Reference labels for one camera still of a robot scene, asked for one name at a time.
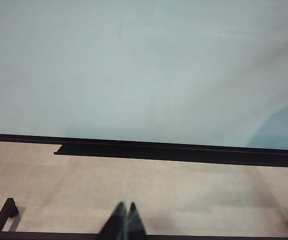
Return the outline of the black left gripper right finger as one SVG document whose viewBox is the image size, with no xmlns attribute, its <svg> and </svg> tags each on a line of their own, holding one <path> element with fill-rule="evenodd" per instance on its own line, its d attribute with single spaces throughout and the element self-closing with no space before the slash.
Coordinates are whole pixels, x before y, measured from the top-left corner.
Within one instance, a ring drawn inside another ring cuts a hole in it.
<svg viewBox="0 0 288 240">
<path fill-rule="evenodd" d="M 127 239 L 128 240 L 147 240 L 147 234 L 140 217 L 139 211 L 134 202 L 131 203 L 127 216 Z"/>
</svg>

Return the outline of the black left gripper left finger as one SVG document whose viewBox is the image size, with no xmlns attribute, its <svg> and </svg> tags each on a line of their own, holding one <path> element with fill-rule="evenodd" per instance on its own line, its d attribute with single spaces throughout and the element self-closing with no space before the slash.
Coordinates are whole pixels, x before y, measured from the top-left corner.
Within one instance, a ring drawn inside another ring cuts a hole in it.
<svg viewBox="0 0 288 240">
<path fill-rule="evenodd" d="M 126 206 L 120 202 L 102 227 L 103 240 L 127 240 Z"/>
</svg>

